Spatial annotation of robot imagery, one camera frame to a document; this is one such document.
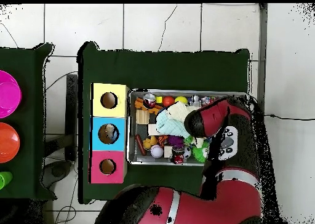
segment orange plate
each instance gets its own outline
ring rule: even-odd
[[[17,155],[20,138],[14,128],[0,122],[0,163],[10,161]]]

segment blue box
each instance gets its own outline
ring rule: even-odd
[[[98,131],[105,124],[113,124],[118,129],[118,139],[114,143],[105,144],[98,137]],[[126,148],[125,118],[93,118],[92,151],[124,151]]]

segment circular hole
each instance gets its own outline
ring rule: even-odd
[[[103,174],[112,174],[116,170],[116,164],[112,159],[105,159],[100,163],[100,170]]]
[[[98,130],[98,138],[106,145],[114,143],[119,137],[118,128],[113,124],[104,124]]]
[[[107,109],[113,109],[116,107],[118,98],[114,93],[107,92],[101,97],[101,104]]]

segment shape sorter box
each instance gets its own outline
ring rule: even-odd
[[[91,181],[90,183],[123,183],[127,173],[127,161],[124,151],[92,151]],[[104,174],[101,170],[102,162],[109,159],[114,164],[111,174]]]
[[[114,133],[113,143],[103,143],[99,139],[99,131],[102,126],[114,125],[118,132]],[[95,118],[93,117],[92,151],[123,151],[126,150],[126,118]]]
[[[127,116],[127,94],[129,88],[119,84],[93,83],[93,116],[108,118],[125,118]],[[103,97],[111,93],[115,97],[115,106],[105,108]]]

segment green table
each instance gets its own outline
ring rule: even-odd
[[[125,84],[130,89],[177,89],[247,92],[249,51],[232,52],[132,52],[102,51],[86,42],[78,52],[79,147],[83,147],[79,176],[79,201],[110,200],[124,187],[169,186],[197,194],[202,167],[128,165],[123,184],[89,184],[90,84]]]
[[[11,74],[22,90],[22,101],[10,116],[0,119],[20,136],[20,150],[13,160],[0,164],[0,171],[13,173],[12,182],[0,191],[0,198],[53,199],[41,185],[44,157],[43,66],[53,45],[35,49],[0,48],[0,70]]]

